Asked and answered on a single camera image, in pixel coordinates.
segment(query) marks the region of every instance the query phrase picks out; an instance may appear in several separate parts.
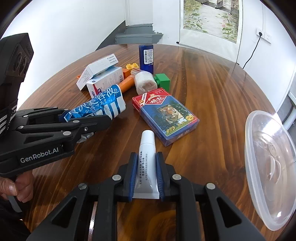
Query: plastic container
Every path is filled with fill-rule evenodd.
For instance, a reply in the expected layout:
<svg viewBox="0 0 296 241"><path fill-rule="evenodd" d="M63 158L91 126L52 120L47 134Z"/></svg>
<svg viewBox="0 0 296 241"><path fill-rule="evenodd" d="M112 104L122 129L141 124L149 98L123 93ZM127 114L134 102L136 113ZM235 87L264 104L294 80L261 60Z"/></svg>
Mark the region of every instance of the plastic container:
<svg viewBox="0 0 296 241"><path fill-rule="evenodd" d="M275 231L295 211L295 145L283 125L264 111L250 113L245 132L245 166L252 201L266 227Z"/></svg>

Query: tiger picture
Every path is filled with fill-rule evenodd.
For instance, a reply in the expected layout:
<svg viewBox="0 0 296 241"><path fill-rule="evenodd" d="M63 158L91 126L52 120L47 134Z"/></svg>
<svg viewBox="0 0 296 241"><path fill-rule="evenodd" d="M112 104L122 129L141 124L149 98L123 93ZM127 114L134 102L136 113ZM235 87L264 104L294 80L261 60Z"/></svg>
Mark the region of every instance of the tiger picture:
<svg viewBox="0 0 296 241"><path fill-rule="evenodd" d="M181 115L181 113L170 104L166 105L165 107L158 108L158 111L170 124L183 118L183 115Z"/></svg>

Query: barcode label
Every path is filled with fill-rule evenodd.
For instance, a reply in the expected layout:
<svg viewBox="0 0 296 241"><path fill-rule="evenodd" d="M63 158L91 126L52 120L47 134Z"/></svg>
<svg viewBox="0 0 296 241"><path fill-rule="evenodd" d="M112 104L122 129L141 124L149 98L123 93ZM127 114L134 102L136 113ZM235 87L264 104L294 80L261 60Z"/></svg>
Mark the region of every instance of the barcode label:
<svg viewBox="0 0 296 241"><path fill-rule="evenodd" d="M144 50L144 64L153 63L153 49Z"/></svg>

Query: white box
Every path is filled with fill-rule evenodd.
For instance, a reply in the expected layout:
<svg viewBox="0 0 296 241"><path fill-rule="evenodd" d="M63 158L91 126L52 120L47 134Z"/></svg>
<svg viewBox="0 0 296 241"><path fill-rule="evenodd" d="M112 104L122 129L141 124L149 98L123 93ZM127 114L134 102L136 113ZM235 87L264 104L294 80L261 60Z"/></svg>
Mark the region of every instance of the white box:
<svg viewBox="0 0 296 241"><path fill-rule="evenodd" d="M104 58L92 62L85 68L76 85L80 90L82 90L86 82L89 81L92 77L96 76L99 73L102 73L103 71L117 63L118 60L115 54L110 54Z"/></svg>
<svg viewBox="0 0 296 241"><path fill-rule="evenodd" d="M87 81L86 86L93 98L111 85L118 85L121 81L123 81L122 68L113 66Z"/></svg>

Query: human hand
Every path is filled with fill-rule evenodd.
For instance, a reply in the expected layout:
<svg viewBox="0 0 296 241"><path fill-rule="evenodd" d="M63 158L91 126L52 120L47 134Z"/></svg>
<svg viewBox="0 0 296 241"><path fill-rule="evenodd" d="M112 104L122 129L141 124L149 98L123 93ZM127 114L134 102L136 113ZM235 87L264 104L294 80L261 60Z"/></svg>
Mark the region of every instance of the human hand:
<svg viewBox="0 0 296 241"><path fill-rule="evenodd" d="M0 177L0 196L4 199L8 199L7 195L16 196L20 202L28 202L33 198L33 181L32 171L17 176L15 182Z"/></svg>

